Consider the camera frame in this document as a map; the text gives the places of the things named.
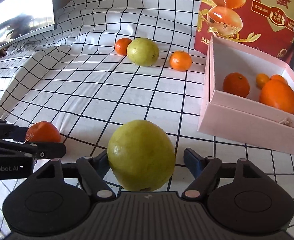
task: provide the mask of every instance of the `pink cardboard box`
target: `pink cardboard box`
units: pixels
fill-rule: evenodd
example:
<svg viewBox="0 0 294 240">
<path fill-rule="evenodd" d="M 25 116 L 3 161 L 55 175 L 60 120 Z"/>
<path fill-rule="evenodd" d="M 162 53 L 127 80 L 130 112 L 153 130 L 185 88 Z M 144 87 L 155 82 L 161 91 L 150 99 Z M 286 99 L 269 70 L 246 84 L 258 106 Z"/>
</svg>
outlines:
<svg viewBox="0 0 294 240">
<path fill-rule="evenodd" d="M 222 90 L 225 77 L 243 74 L 250 93 L 242 98 Z M 212 37 L 208 46 L 199 132 L 294 154 L 294 115 L 259 103 L 256 76 L 282 75 L 294 91 L 294 72 L 283 61 L 246 45 Z"/>
</svg>

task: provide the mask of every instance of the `white tablecloth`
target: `white tablecloth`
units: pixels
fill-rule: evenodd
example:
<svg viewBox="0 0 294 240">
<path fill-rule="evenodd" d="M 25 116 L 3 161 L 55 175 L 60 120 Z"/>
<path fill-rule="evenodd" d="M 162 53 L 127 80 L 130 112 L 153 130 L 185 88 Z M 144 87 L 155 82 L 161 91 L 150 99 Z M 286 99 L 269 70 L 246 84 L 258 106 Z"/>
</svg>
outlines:
<svg viewBox="0 0 294 240">
<path fill-rule="evenodd" d="M 191 147 L 224 162 L 248 158 L 294 198 L 294 155 L 197 132 L 206 60 L 193 49 L 199 5 L 200 0 L 72 0 L 58 12 L 55 31 L 14 44 L 0 59 L 0 118 L 20 126 L 52 122 L 67 147 L 63 162 L 98 155 L 121 124 L 146 119 L 167 132 L 177 152 L 172 179 L 159 190 L 181 194 L 194 179 L 183 163 L 183 151 Z M 160 49 L 155 65 L 137 66 L 117 55 L 114 44 L 123 37 L 154 40 Z M 188 71 L 170 68 L 176 50 L 191 55 Z M 111 171 L 104 179 L 116 193 L 121 190 Z M 4 234 L 9 229 L 2 203 L 22 181 L 0 181 Z M 288 232 L 294 236 L 294 218 Z"/>
</svg>

